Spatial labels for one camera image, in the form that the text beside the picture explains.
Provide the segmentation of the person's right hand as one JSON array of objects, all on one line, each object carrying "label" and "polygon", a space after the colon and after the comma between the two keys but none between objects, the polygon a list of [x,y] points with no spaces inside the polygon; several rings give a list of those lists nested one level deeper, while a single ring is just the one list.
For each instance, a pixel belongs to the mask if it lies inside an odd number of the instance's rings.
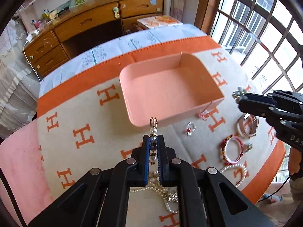
[{"label": "person's right hand", "polygon": [[291,176],[299,172],[301,159],[302,159],[301,152],[291,147],[289,162],[288,162],[288,170]]}]

